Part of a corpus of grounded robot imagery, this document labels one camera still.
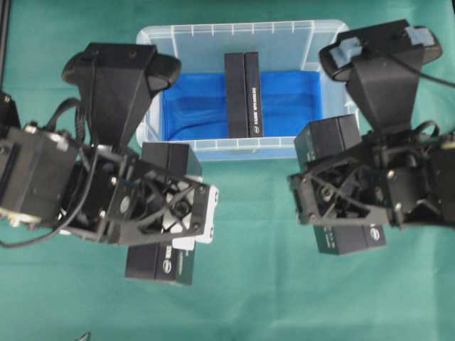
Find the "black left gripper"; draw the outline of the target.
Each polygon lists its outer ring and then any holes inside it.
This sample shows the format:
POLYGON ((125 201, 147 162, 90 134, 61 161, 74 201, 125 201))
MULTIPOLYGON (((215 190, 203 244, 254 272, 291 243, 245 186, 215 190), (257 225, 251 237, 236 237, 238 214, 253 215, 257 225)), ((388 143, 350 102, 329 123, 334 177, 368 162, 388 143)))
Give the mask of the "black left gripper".
POLYGON ((61 233, 114 245, 212 242, 218 189, 188 144, 98 153, 87 199, 61 233))

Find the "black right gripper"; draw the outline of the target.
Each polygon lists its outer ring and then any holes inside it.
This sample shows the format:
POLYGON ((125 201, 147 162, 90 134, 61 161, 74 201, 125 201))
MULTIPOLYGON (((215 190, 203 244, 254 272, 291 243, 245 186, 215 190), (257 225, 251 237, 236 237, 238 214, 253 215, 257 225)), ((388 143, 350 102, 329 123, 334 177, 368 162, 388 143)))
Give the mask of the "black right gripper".
POLYGON ((430 156, 438 130, 379 135, 288 177, 302 224, 326 226, 437 225, 441 200, 432 187, 430 156))

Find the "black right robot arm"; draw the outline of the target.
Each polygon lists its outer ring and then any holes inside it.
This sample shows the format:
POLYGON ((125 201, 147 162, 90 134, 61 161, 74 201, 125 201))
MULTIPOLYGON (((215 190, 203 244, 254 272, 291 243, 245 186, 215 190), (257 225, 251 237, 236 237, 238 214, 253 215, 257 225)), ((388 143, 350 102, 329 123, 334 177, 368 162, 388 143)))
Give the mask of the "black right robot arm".
POLYGON ((302 224, 454 226, 454 136, 366 134, 288 177, 302 224))

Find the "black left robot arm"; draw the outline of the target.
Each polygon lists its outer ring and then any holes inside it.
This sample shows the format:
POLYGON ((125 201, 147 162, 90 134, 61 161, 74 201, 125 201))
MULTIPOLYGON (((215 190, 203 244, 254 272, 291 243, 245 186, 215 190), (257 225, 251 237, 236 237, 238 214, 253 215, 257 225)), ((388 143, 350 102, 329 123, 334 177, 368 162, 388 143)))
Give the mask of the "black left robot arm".
POLYGON ((146 143, 141 153, 84 142, 80 101, 62 102, 45 126, 21 125, 1 96, 1 217, 44 229, 6 249, 69 234, 128 247, 169 242, 192 250, 213 240, 218 189, 203 182, 186 144, 146 143))

